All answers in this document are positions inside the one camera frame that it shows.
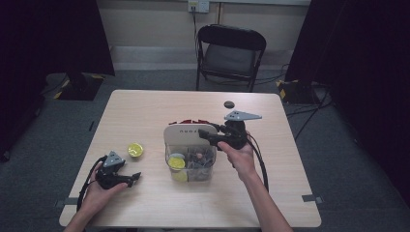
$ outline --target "wooden table top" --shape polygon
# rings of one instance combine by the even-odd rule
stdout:
[[[262,115],[246,121],[247,130],[259,144],[269,177],[270,194],[292,227],[317,227],[321,223],[306,172],[275,94],[182,91],[116,90],[112,93],[70,197],[78,197],[94,162],[115,151],[126,164],[120,175],[142,172],[127,188],[97,214],[91,226],[139,228],[254,228],[256,213],[244,184],[226,158],[217,153],[211,181],[179,183],[171,179],[164,159],[163,131],[172,122],[186,119],[223,124],[235,103],[236,110]],[[128,155],[128,145],[137,142],[144,152]],[[260,166],[255,165],[261,176]],[[75,213],[66,205],[60,223],[66,226]]]

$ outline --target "chair backrest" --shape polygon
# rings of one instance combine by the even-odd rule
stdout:
[[[266,48],[266,40],[258,32],[220,24],[203,26],[199,29],[197,37],[199,42],[206,44],[216,44],[262,52]]]

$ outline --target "plastic container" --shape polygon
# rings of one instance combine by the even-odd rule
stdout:
[[[209,145],[166,146],[165,161],[178,182],[204,182],[212,178],[217,149]]]

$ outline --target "black chair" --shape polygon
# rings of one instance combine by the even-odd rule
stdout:
[[[199,29],[198,67],[196,90],[199,89],[199,76],[203,74],[220,76],[248,82],[249,91],[259,70],[266,40],[258,32],[220,24],[207,25]],[[204,46],[208,45],[205,55]]]

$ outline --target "person's left hand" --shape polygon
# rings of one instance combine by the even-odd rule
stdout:
[[[90,177],[90,185],[88,186],[87,193],[82,201],[80,211],[95,215],[108,203],[108,201],[118,192],[124,190],[127,187],[127,183],[121,183],[110,189],[104,189],[96,181],[96,172],[103,165],[102,162],[97,164]]]

